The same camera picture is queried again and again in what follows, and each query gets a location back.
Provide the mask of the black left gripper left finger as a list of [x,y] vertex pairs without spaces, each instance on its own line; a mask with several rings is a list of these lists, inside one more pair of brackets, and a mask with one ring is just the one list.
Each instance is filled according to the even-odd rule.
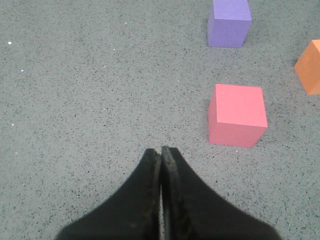
[[58,240],[157,240],[161,157],[146,149],[126,182],[102,205],[65,226]]

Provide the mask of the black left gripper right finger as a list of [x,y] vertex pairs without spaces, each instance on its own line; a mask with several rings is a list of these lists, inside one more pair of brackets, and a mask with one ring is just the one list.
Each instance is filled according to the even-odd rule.
[[167,240],[279,240],[267,223],[239,210],[192,170],[180,151],[164,146],[162,200]]

